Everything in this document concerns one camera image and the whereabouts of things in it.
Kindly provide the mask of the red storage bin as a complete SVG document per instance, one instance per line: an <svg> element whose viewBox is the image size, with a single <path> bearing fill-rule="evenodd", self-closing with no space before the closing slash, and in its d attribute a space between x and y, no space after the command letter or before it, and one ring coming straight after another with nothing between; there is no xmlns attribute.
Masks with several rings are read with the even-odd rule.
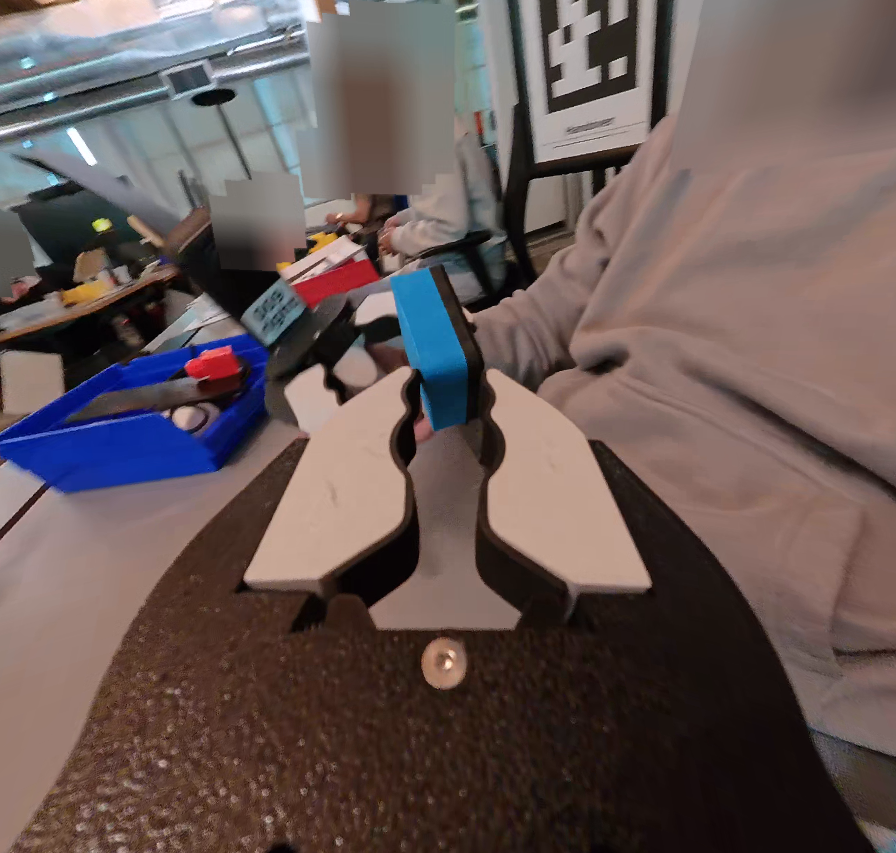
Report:
<svg viewBox="0 0 896 853"><path fill-rule="evenodd" d="M318 307L325 299L345 295L381 280L375 263L365 252L326 271L306 273L287 283L308 308Z"/></svg>

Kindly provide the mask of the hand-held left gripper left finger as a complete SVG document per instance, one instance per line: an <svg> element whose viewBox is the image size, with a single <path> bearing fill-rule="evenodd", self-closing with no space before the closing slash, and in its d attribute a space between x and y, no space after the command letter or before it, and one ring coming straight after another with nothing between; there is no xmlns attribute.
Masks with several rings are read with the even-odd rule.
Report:
<svg viewBox="0 0 896 853"><path fill-rule="evenodd" d="M311 431L243 583L331 598L410 528L420 377L402 366Z"/></svg>

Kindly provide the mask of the silver ventilation duct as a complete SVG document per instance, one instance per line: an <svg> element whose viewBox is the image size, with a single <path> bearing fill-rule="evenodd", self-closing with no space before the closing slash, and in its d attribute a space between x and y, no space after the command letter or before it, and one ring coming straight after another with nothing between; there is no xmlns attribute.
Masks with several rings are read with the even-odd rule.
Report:
<svg viewBox="0 0 896 853"><path fill-rule="evenodd" d="M102 0L2 20L2 142L177 98L168 76L201 63L231 87L308 63L299 16L247 1L158 18L148 0Z"/></svg>

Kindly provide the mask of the framed marker sign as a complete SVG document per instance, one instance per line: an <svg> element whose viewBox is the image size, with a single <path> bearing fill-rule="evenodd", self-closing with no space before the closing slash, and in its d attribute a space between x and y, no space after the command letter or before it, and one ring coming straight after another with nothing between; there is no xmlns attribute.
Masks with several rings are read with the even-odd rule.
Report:
<svg viewBox="0 0 896 853"><path fill-rule="evenodd" d="M507 0L528 178L624 164L666 115L674 0Z"/></svg>

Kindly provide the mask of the black floor lamp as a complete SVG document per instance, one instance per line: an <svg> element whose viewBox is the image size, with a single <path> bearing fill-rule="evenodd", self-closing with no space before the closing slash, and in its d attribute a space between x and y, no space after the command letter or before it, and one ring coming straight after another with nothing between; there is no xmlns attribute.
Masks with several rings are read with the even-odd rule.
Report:
<svg viewBox="0 0 896 853"><path fill-rule="evenodd" d="M251 180L252 169L225 110L225 106L235 100L236 96L236 92L231 88L216 87L197 92L191 97L191 100L197 108L207 108L214 111L230 146L237 156L245 178Z"/></svg>

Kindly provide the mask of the ceiling air vent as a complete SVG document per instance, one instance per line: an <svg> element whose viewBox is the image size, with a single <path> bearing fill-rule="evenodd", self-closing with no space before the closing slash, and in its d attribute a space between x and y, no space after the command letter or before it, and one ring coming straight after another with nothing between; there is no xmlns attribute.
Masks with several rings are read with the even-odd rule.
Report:
<svg viewBox="0 0 896 853"><path fill-rule="evenodd" d="M193 97L217 87L208 60L172 66L159 73L159 78L172 100Z"/></svg>

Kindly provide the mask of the background wooden table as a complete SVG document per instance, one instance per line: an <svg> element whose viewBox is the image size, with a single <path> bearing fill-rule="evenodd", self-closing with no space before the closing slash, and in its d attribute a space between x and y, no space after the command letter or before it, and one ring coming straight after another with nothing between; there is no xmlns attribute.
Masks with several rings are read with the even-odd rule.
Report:
<svg viewBox="0 0 896 853"><path fill-rule="evenodd" d="M1 344L5 346L35 334L55 331L91 315L108 312L121 303L129 302L130 299L142 294L145 290L153 291L157 288L169 286L179 276L180 272L175 266L164 265L157 271L149 273L124 287L118 287L116 290L109 291L104 296L90 302L73 306L61 306L40 320L22 323L10 329L4 328L1 333Z"/></svg>

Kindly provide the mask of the red plastic block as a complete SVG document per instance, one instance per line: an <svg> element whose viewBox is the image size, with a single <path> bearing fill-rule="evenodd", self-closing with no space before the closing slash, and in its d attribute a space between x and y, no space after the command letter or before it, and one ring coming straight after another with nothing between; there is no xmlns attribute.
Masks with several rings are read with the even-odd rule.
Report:
<svg viewBox="0 0 896 853"><path fill-rule="evenodd" d="M242 364L230 345L199 352L185 363L185 376L196 382L232 380L241 375Z"/></svg>

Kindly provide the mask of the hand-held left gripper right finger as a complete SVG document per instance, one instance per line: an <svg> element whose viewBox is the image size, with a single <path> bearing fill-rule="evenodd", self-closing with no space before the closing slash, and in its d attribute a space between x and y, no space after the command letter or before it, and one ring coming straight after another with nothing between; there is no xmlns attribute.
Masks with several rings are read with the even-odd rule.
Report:
<svg viewBox="0 0 896 853"><path fill-rule="evenodd" d="M487 584L503 598L557 590L564 598L644 593L652 586L609 482L577 425L495 368L482 391L482 456L487 467L481 542L520 564L492 571Z"/></svg>

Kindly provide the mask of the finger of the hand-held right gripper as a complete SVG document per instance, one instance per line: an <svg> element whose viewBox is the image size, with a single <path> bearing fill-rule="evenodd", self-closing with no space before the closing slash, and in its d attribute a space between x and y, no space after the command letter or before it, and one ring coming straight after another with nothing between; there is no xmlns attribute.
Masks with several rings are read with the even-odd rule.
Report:
<svg viewBox="0 0 896 853"><path fill-rule="evenodd" d="M283 393L304 434L315 434L322 429L348 398L342 381L323 365L309 366L297 374L286 383Z"/></svg>
<svg viewBox="0 0 896 853"><path fill-rule="evenodd" d="M363 392L393 370L393 346L353 345L342 356L342 385L346 392Z"/></svg>

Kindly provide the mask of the person's right forearm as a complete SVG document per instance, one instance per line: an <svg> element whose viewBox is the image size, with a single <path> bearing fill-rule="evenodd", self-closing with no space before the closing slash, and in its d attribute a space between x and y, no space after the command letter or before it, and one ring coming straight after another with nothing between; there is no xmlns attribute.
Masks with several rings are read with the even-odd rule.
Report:
<svg viewBox="0 0 896 853"><path fill-rule="evenodd" d="M625 350L604 352L582 366L571 353L587 296L577 287L532 285L473 317L476 343L487 367L557 406L593 379L624 365Z"/></svg>

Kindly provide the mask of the black office chair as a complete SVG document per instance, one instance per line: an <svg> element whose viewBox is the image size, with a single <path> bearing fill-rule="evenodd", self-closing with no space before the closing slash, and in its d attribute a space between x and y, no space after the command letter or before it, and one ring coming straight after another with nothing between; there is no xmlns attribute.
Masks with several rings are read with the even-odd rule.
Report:
<svg viewBox="0 0 896 853"><path fill-rule="evenodd" d="M501 286L497 286L485 259L487 250L496 248L491 240L492 235L488 230L469 232L459 240L424 250L414 256L414 261L423 267L430 267L444 254L460 258L465 264L466 272L476 279L480 290L480 295L469 300L466 307L472 312L482 311L508 299L513 293L530 287L538 277L530 255L526 251L517 254L509 243L502 241L500 248L503 254L504 280Z"/></svg>

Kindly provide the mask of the blue and black block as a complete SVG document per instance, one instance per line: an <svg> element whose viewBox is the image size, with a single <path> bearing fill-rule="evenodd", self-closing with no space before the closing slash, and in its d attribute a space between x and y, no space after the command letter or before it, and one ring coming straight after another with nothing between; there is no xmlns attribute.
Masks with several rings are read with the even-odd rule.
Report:
<svg viewBox="0 0 896 853"><path fill-rule="evenodd" d="M442 265L391 281L409 365L420 374L421 402L434 431L478 417L484 359Z"/></svg>

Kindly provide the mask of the blue plastic bin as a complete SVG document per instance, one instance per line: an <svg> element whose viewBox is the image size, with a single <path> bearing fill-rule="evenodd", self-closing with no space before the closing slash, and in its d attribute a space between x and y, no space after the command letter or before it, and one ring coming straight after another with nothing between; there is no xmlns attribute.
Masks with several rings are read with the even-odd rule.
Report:
<svg viewBox="0 0 896 853"><path fill-rule="evenodd" d="M201 434L148 410L67 422L100 395L167 381L190 359L219 346L233 350L248 377ZM263 420L267 360L267 351L243 334L111 366L3 431L2 458L66 494L215 472Z"/></svg>

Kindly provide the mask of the grey desk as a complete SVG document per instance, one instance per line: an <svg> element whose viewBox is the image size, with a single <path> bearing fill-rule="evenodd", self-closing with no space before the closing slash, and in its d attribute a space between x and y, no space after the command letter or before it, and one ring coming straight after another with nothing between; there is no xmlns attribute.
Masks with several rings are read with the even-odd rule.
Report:
<svg viewBox="0 0 896 853"><path fill-rule="evenodd" d="M128 626L194 536L303 435L263 423L223 469L140 486L48 490L1 543L1 842L51 789ZM417 571L374 608L380 628L501 628L509 606L476 573L480 428L437 433L410 474Z"/></svg>

